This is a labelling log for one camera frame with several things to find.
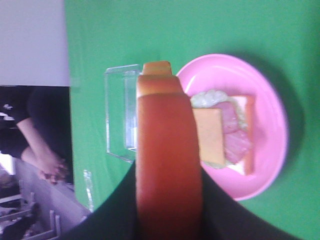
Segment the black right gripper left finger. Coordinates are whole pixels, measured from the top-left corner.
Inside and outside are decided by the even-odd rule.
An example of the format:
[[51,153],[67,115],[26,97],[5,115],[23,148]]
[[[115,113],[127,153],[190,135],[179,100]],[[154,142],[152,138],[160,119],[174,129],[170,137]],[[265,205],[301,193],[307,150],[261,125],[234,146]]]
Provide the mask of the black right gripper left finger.
[[113,193],[82,223],[62,234],[61,240],[136,240],[136,164]]

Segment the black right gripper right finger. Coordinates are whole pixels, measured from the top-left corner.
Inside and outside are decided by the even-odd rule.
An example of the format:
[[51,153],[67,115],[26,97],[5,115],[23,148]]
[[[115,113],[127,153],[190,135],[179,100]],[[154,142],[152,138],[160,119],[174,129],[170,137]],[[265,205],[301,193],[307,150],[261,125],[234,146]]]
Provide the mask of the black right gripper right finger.
[[224,192],[204,171],[201,240],[297,240],[253,214]]

